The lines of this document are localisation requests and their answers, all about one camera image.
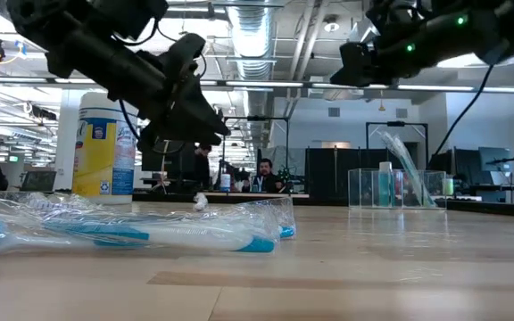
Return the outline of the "white pillar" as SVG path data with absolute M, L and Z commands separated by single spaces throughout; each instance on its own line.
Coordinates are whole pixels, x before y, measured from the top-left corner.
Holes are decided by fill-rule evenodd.
M 59 127 L 57 131 L 54 190 L 66 190 L 72 187 L 79 106 L 84 93 L 83 90 L 62 90 Z

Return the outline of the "small teal mouthwash bottle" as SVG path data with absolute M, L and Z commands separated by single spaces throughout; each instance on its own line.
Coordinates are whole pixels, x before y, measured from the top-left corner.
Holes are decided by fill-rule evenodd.
M 392 207 L 394 203 L 394 173 L 390 161 L 382 161 L 378 168 L 378 205 Z

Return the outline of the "grey monitor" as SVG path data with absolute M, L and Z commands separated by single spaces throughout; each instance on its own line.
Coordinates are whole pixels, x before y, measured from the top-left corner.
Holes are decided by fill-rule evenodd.
M 488 172 L 494 185 L 508 185 L 512 173 L 510 149 L 499 147 L 479 147 L 481 169 Z

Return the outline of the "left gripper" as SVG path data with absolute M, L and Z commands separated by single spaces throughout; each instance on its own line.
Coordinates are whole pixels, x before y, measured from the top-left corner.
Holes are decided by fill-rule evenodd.
M 142 143 L 175 140 L 219 145 L 228 135 L 222 117 L 203 96 L 195 74 L 205 41 L 186 34 L 159 55 L 139 51 L 145 71 L 138 77 L 137 108 L 149 124 L 140 131 Z

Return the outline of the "black gantry frame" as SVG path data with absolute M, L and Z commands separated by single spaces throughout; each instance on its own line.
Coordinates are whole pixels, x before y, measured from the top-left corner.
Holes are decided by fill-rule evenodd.
M 427 123 L 421 122 L 405 122 L 402 120 L 390 120 L 390 121 L 369 121 L 365 123 L 365 148 L 369 149 L 370 138 L 376 132 L 370 131 L 371 126 L 377 126 L 380 128 L 381 126 L 385 126 L 388 128 L 403 128 L 403 127 L 411 127 L 414 131 L 418 132 L 425 141 L 425 160 L 423 163 L 425 164 L 425 168 L 428 167 L 428 163 L 431 160 L 430 152 L 429 152 L 429 126 Z

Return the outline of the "dark laptop screen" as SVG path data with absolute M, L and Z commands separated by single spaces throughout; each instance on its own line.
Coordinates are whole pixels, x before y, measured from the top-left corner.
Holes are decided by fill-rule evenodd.
M 52 192 L 56 178 L 55 171 L 28 171 L 23 178 L 22 192 Z

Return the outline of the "black partition panel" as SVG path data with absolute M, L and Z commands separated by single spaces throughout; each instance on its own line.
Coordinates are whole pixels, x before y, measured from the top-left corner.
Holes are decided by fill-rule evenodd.
M 350 169 L 378 169 L 379 163 L 390 161 L 394 169 L 402 169 L 399 159 L 387 149 L 322 149 L 305 151 L 307 193 L 317 201 L 346 201 Z

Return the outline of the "white yellow wipes canister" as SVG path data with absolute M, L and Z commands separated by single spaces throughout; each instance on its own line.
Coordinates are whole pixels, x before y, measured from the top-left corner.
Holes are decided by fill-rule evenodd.
M 128 204 L 134 192 L 137 109 L 107 95 L 81 97 L 72 192 L 100 204 Z

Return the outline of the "silver ventilation duct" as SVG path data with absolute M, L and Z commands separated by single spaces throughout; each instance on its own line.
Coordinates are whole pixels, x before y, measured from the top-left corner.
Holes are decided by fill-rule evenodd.
M 236 0 L 227 8 L 231 24 L 237 77 L 244 81 L 270 80 L 273 54 L 272 0 Z

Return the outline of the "clear acrylic organizer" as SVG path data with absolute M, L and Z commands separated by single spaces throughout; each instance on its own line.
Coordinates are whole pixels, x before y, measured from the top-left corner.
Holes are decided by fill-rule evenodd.
M 443 171 L 393 169 L 394 203 L 378 205 L 378 169 L 348 171 L 348 206 L 382 210 L 444 210 L 452 193 L 452 180 Z

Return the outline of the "black aluminium table frame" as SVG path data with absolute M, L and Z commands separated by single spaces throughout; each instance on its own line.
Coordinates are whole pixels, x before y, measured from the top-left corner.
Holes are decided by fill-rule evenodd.
M 265 194 L 265 193 L 206 193 L 207 199 L 213 203 L 233 204 L 240 202 L 251 202 L 271 198 L 283 198 L 285 194 Z M 194 196 L 190 194 L 163 194 L 163 193 L 133 193 L 132 200 L 135 202 L 191 202 Z M 293 194 L 293 204 L 298 206 L 336 206 L 344 207 L 348 205 L 346 200 L 315 200 L 305 194 Z M 484 214 L 494 214 L 514 217 L 514 204 L 476 202 L 448 200 L 448 210 L 476 212 Z

